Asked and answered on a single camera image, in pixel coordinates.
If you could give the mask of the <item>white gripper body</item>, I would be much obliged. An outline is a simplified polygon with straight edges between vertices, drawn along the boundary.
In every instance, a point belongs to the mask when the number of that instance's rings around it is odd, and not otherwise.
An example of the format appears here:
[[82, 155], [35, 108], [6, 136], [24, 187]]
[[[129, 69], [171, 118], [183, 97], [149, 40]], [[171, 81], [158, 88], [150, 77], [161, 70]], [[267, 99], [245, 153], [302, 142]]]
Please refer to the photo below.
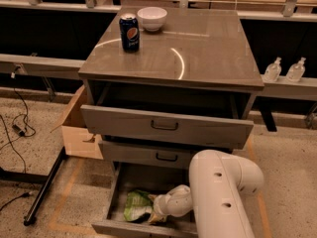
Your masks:
[[158, 195], [154, 201], [154, 212], [159, 216], [168, 216], [166, 196]]

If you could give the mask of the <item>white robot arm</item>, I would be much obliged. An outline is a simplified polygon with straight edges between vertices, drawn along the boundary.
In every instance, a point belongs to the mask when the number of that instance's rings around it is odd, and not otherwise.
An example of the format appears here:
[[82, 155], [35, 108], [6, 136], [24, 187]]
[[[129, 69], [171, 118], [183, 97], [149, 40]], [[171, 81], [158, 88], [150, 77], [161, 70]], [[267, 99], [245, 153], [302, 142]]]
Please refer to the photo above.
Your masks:
[[216, 150], [194, 155], [189, 184], [179, 185], [154, 200], [159, 218], [194, 212], [198, 238], [255, 238], [241, 195], [254, 194], [264, 175], [253, 161]]

